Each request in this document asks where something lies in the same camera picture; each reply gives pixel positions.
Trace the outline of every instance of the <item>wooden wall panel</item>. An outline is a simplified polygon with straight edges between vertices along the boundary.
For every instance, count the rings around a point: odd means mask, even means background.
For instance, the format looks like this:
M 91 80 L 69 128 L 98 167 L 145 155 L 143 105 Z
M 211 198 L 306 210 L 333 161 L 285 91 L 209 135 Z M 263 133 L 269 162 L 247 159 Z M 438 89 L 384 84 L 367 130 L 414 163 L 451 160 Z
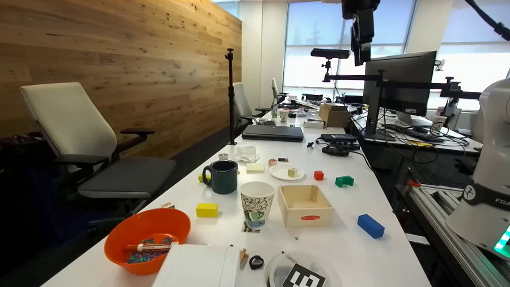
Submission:
M 127 152 L 168 158 L 228 125 L 241 21 L 210 0 L 0 0 L 0 137 L 35 130 L 19 87 L 80 82 Z

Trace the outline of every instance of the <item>small cup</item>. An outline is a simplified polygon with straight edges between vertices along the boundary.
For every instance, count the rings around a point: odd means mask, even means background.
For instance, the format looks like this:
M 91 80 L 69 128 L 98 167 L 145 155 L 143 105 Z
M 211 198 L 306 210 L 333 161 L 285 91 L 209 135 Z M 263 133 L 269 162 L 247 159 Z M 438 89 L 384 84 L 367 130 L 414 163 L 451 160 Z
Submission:
M 203 168 L 202 180 L 213 188 L 217 194 L 226 195 L 237 189 L 237 162 L 218 160 Z M 206 171 L 211 172 L 211 180 L 207 179 Z
M 289 117 L 289 111 L 285 111 L 285 110 L 280 111 L 280 122 L 286 123 L 288 117 Z
M 441 133 L 441 128 L 446 122 L 445 116 L 442 115 L 434 115 L 432 116 L 432 126 L 430 127 L 430 133 L 435 136 L 441 136 L 443 133 Z
M 269 217 L 274 187 L 265 182 L 252 181 L 241 185 L 239 191 L 246 225 L 251 229 L 262 228 Z

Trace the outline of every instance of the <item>red cube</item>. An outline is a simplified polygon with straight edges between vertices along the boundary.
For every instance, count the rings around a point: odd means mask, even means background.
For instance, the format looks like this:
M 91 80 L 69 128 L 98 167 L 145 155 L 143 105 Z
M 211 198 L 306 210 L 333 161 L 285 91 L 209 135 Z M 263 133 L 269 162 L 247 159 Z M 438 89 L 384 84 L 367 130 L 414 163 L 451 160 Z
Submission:
M 322 171 L 315 171 L 314 172 L 314 178 L 315 178 L 315 180 L 323 180 L 324 179 L 324 173 Z

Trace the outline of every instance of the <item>red label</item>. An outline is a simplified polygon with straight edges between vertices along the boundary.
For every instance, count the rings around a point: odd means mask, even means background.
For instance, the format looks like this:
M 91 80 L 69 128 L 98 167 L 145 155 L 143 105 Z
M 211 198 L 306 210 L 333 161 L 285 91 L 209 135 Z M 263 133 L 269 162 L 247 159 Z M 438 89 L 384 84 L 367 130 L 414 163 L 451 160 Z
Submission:
M 320 216 L 303 216 L 301 220 L 317 220 Z

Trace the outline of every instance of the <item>black ring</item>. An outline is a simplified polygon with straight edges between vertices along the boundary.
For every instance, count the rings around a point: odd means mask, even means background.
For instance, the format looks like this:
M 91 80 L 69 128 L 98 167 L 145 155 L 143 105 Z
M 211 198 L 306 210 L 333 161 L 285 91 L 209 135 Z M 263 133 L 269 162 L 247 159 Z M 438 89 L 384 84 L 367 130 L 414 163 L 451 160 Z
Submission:
M 255 255 L 254 257 L 250 258 L 249 263 L 250 263 L 250 268 L 252 270 L 259 269 L 259 268 L 262 268 L 262 266 L 264 266 L 264 260 L 262 259 L 262 257 L 260 257 L 258 255 Z

